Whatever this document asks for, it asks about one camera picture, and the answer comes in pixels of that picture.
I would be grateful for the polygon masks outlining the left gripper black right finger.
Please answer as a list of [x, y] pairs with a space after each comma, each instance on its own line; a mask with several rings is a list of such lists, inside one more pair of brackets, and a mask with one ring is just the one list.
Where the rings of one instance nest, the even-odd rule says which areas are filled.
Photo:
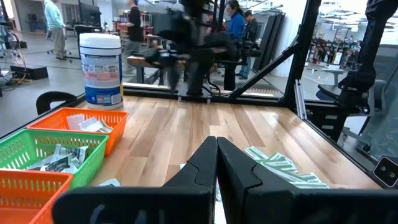
[[397, 224], [396, 190], [299, 189], [218, 137], [227, 223]]

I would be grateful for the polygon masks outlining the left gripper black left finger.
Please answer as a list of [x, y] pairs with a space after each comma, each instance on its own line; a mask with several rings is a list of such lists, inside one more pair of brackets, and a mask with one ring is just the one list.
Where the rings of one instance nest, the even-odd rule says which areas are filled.
[[207, 137], [161, 187], [80, 187], [59, 197], [54, 223], [213, 223], [218, 144]]

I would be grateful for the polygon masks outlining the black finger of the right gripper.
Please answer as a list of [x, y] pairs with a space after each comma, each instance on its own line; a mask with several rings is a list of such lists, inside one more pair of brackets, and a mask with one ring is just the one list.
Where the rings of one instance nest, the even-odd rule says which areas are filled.
[[176, 90], [177, 84], [181, 76], [181, 69], [181, 61], [176, 61], [168, 68], [168, 82], [170, 92], [174, 92]]
[[201, 63], [193, 62], [189, 64], [187, 95], [200, 96], [203, 94], [201, 87], [204, 75], [205, 67]]

